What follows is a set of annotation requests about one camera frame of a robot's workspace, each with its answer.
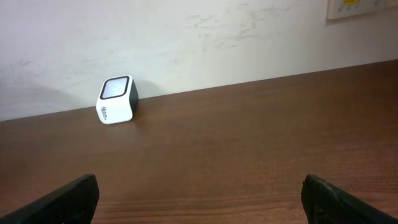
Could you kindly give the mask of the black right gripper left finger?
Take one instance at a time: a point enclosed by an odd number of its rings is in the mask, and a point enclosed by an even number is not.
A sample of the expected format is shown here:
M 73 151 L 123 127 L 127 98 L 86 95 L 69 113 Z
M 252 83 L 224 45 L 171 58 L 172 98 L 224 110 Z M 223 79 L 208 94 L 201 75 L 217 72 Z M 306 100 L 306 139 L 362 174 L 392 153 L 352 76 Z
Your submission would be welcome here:
M 1 223 L 87 223 L 100 192 L 95 175 L 85 174 L 36 201 L 1 217 Z

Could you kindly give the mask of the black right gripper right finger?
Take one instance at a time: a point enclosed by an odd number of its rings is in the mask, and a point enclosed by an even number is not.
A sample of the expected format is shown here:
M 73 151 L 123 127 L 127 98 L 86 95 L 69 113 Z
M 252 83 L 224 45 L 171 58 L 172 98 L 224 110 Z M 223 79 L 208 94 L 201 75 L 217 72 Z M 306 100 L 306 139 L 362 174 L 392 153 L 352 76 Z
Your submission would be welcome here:
M 306 176 L 301 200 L 309 224 L 397 224 L 396 218 L 316 175 Z

